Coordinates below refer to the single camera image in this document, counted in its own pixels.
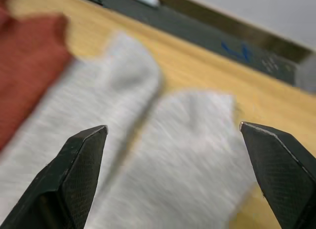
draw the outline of sock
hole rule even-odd
[[[72,59],[65,16],[18,20],[6,1],[0,0],[0,151]]]
[[[0,163],[0,222],[72,135],[106,124],[109,134],[98,181],[103,182],[127,135],[159,91],[160,70],[148,51],[125,34],[105,55],[74,61],[8,144]]]
[[[230,95],[207,91],[159,102],[86,228],[228,228],[255,182],[233,105]]]

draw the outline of wooden table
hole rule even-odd
[[[311,95],[84,0],[10,0],[9,7],[18,16],[65,13],[71,21],[68,45],[79,56],[99,54],[112,32],[124,30],[152,52],[165,76],[165,93],[199,87],[234,94],[236,122],[246,120],[282,129],[316,156],[316,98]],[[231,228],[280,228],[258,186]]]

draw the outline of red fabric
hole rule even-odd
[[[5,2],[0,0],[0,151],[72,58],[65,16],[18,20]]]

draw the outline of gray sock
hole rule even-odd
[[[182,92],[149,116],[87,229],[222,229],[255,182],[233,98]]]
[[[74,61],[4,149],[0,163],[0,223],[35,175],[72,135],[109,126],[97,193],[128,134],[159,91],[161,73],[148,51],[117,35],[94,61]]]

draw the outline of white wall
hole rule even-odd
[[[316,0],[195,0],[316,50]]]

